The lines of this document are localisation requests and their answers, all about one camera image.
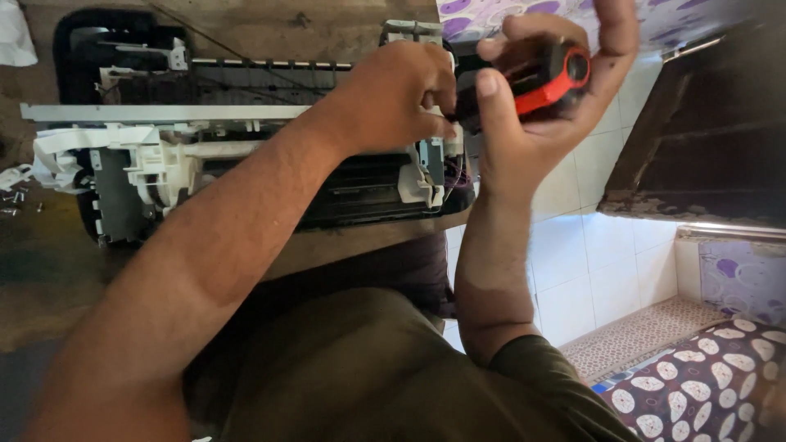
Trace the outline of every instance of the t-shirt sleeve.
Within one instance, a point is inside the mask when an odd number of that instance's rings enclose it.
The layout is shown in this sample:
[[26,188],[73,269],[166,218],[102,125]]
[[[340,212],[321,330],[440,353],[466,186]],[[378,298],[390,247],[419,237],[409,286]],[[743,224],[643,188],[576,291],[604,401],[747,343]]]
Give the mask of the t-shirt sleeve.
[[525,384],[595,440],[640,440],[542,336],[522,336],[505,344],[488,369]]

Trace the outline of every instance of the paper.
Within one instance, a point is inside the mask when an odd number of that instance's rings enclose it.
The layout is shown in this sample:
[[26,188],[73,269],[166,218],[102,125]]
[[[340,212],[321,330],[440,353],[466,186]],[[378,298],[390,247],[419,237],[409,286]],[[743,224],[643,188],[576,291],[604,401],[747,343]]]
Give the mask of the paper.
[[17,0],[0,0],[0,64],[29,66],[38,61]]

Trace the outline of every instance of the patterned bedspread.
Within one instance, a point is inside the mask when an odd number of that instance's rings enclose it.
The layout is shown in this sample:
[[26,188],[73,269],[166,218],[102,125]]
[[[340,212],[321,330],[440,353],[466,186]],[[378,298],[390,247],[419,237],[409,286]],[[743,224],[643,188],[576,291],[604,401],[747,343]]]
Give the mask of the patterned bedspread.
[[737,319],[703,331],[601,393],[643,440],[747,442],[773,399],[782,329]]

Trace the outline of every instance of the disassembled printer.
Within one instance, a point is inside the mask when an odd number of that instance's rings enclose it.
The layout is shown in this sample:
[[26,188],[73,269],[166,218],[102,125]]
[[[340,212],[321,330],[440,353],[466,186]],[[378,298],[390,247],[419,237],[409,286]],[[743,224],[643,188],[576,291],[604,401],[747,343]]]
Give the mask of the disassembled printer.
[[[380,44],[445,45],[439,24],[389,20]],[[351,64],[190,56],[185,30],[152,14],[82,9],[57,26],[61,105],[22,104],[36,122],[34,176],[74,193],[99,243],[144,241],[208,186],[332,90]],[[461,128],[394,153],[345,160],[296,231],[465,210],[474,201]]]

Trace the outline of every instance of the table surface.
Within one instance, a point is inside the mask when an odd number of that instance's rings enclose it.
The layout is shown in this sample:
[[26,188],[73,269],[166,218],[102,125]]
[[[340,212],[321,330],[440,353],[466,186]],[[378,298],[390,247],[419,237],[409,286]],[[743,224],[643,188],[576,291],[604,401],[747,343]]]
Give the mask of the table surface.
[[[143,2],[33,0],[25,7],[39,63],[0,66],[0,167],[31,161],[35,131],[19,102],[56,104],[51,42],[54,27],[87,6],[145,9]],[[356,61],[373,51],[386,19],[439,21],[434,0],[170,0],[166,8],[238,53],[254,59]],[[166,17],[159,17],[168,24]],[[199,35],[199,57],[234,57]],[[39,202],[44,209],[38,213]],[[132,251],[99,249],[86,235],[75,198],[31,189],[15,217],[0,219],[0,352],[61,337],[100,298]],[[466,223],[469,210],[439,219],[293,235],[265,278],[419,238]]]

